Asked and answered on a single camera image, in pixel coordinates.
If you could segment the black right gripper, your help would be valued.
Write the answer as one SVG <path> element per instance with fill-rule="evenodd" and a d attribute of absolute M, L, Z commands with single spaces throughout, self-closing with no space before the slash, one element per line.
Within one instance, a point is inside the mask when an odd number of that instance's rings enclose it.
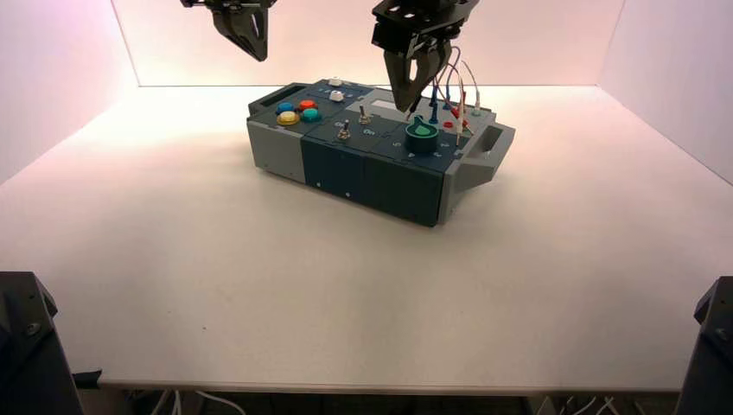
<path fill-rule="evenodd" d="M 396 0 L 382 1 L 373 8 L 376 23 L 372 44 L 385 50 L 386 70 L 399 111 L 413 112 L 422 91 L 446 67 L 452 53 L 448 41 L 459 36 L 478 3 Z M 411 57 L 432 45 L 425 53 Z"/>

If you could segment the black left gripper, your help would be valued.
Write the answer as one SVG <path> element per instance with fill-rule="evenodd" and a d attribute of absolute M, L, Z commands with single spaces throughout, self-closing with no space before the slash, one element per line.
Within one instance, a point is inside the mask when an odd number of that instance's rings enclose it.
<path fill-rule="evenodd" d="M 181 0 L 184 8 L 206 7 L 214 11 L 214 27 L 228 41 L 248 53 L 257 61 L 265 61 L 268 55 L 268 12 L 277 0 Z M 244 11 L 230 14 L 228 11 Z"/>

